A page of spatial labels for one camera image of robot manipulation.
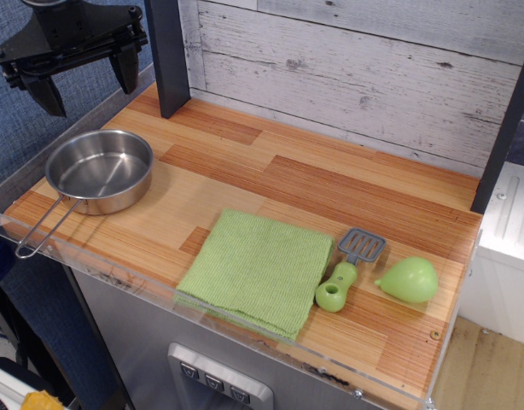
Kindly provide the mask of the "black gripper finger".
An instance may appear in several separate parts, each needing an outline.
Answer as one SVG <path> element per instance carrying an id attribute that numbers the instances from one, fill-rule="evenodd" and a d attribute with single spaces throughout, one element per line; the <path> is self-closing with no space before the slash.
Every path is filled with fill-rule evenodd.
<path id="1" fill-rule="evenodd" d="M 138 85 L 138 50 L 115 50 L 109 60 L 122 91 L 126 95 L 130 95 Z"/>
<path id="2" fill-rule="evenodd" d="M 61 94 L 50 76 L 24 75 L 23 84 L 33 100 L 49 115 L 67 117 Z"/>

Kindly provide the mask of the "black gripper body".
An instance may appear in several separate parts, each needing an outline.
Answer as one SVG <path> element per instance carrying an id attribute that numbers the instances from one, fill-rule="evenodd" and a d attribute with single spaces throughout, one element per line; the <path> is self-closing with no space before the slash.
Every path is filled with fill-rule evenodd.
<path id="1" fill-rule="evenodd" d="M 51 78 L 108 58 L 115 50 L 137 49 L 148 42 L 136 5 L 87 1 L 26 1 L 32 16 L 0 44 L 0 67 L 11 87 L 26 89 L 23 76 Z"/>

